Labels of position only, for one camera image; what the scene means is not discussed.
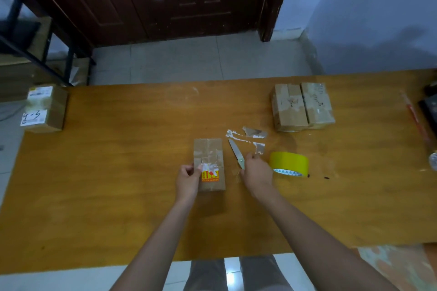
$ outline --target scissor blade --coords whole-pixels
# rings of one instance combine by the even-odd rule
[[[240,165],[241,169],[244,169],[244,158],[240,150],[238,149],[237,144],[235,144],[232,139],[229,139],[229,144],[231,144],[232,151],[234,151],[234,154],[237,157],[238,164]]]

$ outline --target small cardboard package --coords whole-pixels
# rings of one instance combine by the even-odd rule
[[[53,84],[30,88],[20,126],[33,133],[62,130],[67,91]]]
[[[308,128],[301,89],[294,84],[276,84],[270,94],[277,131],[293,132]]]
[[[226,190],[221,139],[194,140],[194,167],[202,165],[199,191]]]
[[[324,83],[302,83],[308,124],[310,129],[321,129],[335,123],[331,101]]]

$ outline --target wooden table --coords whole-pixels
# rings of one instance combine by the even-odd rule
[[[308,156],[281,193],[348,246],[437,241],[437,174],[399,90],[432,70],[72,88],[65,128],[25,134],[0,214],[0,273],[127,264],[172,205],[193,139],[260,128],[271,151]],[[276,133],[277,83],[325,82],[336,124]],[[238,142],[245,154],[252,144]],[[289,252],[223,141],[226,191],[198,196],[175,260]]]

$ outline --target packing tape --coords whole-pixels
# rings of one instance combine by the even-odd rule
[[[284,175],[308,177],[308,158],[300,154],[272,152],[270,167]]]

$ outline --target fragile label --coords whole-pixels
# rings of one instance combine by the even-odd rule
[[[38,87],[29,90],[28,99],[49,98],[52,95],[53,87]]]
[[[219,181],[219,170],[218,168],[214,171],[203,171],[202,172],[202,182],[217,182]]]
[[[23,113],[23,116],[21,117],[20,126],[22,127],[24,125],[45,123],[46,117],[47,117],[47,110],[46,109],[37,109],[35,111]]]

